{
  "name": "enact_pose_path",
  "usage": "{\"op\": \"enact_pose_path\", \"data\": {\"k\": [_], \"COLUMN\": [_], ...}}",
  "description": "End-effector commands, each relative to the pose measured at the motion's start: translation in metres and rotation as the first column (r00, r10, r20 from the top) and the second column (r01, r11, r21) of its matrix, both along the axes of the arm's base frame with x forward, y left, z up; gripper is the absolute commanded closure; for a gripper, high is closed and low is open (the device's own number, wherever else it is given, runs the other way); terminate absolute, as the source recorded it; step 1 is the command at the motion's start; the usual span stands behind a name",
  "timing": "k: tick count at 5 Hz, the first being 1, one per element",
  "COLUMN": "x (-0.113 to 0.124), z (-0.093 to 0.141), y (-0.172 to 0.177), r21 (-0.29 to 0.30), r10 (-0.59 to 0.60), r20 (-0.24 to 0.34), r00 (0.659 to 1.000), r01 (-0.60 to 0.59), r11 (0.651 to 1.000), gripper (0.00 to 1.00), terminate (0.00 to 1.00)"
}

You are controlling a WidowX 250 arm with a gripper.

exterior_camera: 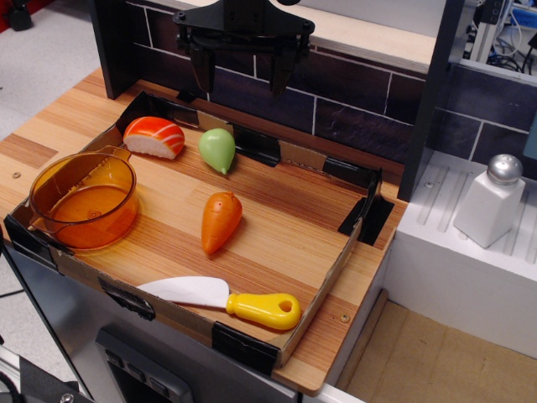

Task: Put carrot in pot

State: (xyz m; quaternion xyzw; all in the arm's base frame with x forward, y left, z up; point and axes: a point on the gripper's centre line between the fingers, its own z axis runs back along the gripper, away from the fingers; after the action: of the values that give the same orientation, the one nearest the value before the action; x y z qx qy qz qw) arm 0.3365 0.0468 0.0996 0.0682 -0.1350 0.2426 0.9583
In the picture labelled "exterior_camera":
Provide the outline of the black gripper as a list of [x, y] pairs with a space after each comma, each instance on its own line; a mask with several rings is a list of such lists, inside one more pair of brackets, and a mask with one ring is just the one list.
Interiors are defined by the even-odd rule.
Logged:
[[315, 24], [276, 7], [270, 1], [216, 1], [208, 6], [179, 11], [173, 16], [179, 27], [179, 48], [190, 49], [198, 87], [214, 88], [214, 51], [271, 54], [269, 88], [281, 96], [309, 46]]

